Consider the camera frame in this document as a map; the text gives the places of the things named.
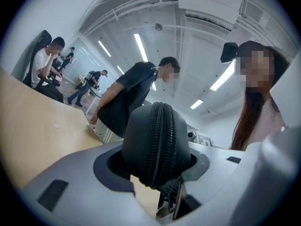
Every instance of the ceiling light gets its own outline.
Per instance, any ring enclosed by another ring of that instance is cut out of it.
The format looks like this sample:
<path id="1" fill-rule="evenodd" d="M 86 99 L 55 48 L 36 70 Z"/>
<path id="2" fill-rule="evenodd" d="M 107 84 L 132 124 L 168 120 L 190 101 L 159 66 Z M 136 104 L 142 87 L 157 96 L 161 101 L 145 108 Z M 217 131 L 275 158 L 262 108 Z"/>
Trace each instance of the ceiling light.
<path id="1" fill-rule="evenodd" d="M 152 83 L 153 90 L 156 90 L 155 82 Z"/>
<path id="2" fill-rule="evenodd" d="M 226 71 L 220 76 L 220 78 L 213 84 L 213 86 L 210 87 L 210 89 L 216 91 L 224 82 L 227 81 L 228 78 L 231 77 L 232 74 L 234 74 L 234 68 L 235 68 L 235 62 L 234 59 L 232 63 L 229 65 L 229 67 L 226 69 Z"/>
<path id="3" fill-rule="evenodd" d="M 87 55 L 89 55 L 88 52 L 83 47 L 81 47 L 81 48 L 87 53 Z"/>
<path id="4" fill-rule="evenodd" d="M 190 108 L 191 109 L 195 109 L 195 108 L 197 108 L 200 104 L 202 104 L 203 103 L 203 101 L 202 100 L 198 100 L 196 103 L 194 103 Z"/>
<path id="5" fill-rule="evenodd" d="M 100 46 L 104 49 L 104 51 L 108 54 L 108 56 L 111 57 L 110 53 L 107 51 L 107 49 L 105 48 L 105 46 L 100 41 L 98 41 L 98 42 L 99 42 Z"/>
<path id="6" fill-rule="evenodd" d="M 80 48 L 79 48 L 79 51 L 82 52 L 83 54 L 85 54 L 83 51 L 80 50 Z"/>
<path id="7" fill-rule="evenodd" d="M 95 60 L 94 60 L 94 62 L 97 63 Z M 99 63 L 97 63 L 97 65 L 98 65 L 99 67 L 101 67 L 101 66 L 99 65 Z"/>
<path id="8" fill-rule="evenodd" d="M 123 71 L 121 70 L 121 68 L 119 66 L 117 66 L 117 68 L 120 70 L 120 72 L 122 72 L 122 74 L 124 74 Z"/>
<path id="9" fill-rule="evenodd" d="M 143 44 L 142 44 L 142 41 L 141 41 L 141 38 L 140 38 L 140 34 L 135 33 L 134 36 L 135 36 L 136 42 L 138 44 L 140 53 L 142 55 L 143 61 L 148 62 L 147 57 L 146 57 L 146 53 L 144 51 Z"/>

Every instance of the office chair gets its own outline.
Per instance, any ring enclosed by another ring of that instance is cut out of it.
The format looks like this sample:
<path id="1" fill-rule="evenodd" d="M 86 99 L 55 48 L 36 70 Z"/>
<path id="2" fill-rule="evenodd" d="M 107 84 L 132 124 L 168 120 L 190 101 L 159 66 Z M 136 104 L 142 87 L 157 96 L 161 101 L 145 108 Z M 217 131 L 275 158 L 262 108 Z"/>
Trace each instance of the office chair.
<path id="1" fill-rule="evenodd" d="M 43 33 L 42 33 L 41 39 L 34 46 L 34 49 L 33 49 L 33 52 L 32 52 L 32 57 L 31 57 L 31 60 L 30 60 L 29 71 L 28 71 L 26 77 L 23 80 L 23 84 L 29 86 L 30 88 L 32 87 L 31 86 L 32 64 L 33 64 L 34 57 L 40 49 L 46 48 L 48 45 L 50 45 L 51 41 L 52 41 L 51 35 L 46 30 L 44 30 Z M 41 87 L 41 85 L 43 84 L 43 82 L 47 82 L 48 84 L 52 83 L 51 80 L 42 77 L 40 74 L 38 75 L 38 77 L 40 78 L 40 81 L 39 81 L 38 85 L 36 86 L 36 88 L 34 88 L 35 90 L 38 90 Z"/>

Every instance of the white ceiling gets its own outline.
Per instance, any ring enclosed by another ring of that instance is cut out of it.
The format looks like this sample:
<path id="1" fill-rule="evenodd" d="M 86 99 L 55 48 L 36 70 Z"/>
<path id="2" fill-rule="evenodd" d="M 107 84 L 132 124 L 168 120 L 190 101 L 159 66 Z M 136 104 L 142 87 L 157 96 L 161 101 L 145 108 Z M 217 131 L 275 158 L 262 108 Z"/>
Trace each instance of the white ceiling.
<path id="1" fill-rule="evenodd" d="M 129 0 L 106 1 L 106 6 L 98 6 L 91 13 L 81 29 L 83 32 L 105 12 Z M 185 19 L 181 22 L 181 16 L 183 10 L 177 5 L 146 8 L 108 22 L 87 37 L 103 56 L 107 56 L 98 44 L 100 39 L 111 54 L 108 61 L 112 67 L 117 69 L 116 66 L 119 65 L 124 72 L 142 61 L 134 33 L 141 35 L 150 62 L 158 65 L 160 59 L 166 56 L 174 56 L 180 61 L 182 69 L 179 80 L 169 84 L 162 80 L 156 81 L 157 91 L 151 90 L 147 97 L 150 102 L 169 103 L 179 112 L 196 120 L 208 111 L 221 114 L 240 107 L 243 93 L 239 80 L 234 75 L 217 91 L 210 90 L 210 87 L 228 67 L 220 62 L 224 43 L 232 41 L 241 44 L 254 38 L 241 26 L 234 26 L 229 34 L 223 34 L 196 23 L 186 22 Z M 163 26 L 161 31 L 155 30 L 156 23 Z M 185 27 L 182 30 L 182 39 L 181 29 L 176 29 L 173 25 Z M 190 109 L 198 99 L 204 102 L 195 110 Z"/>

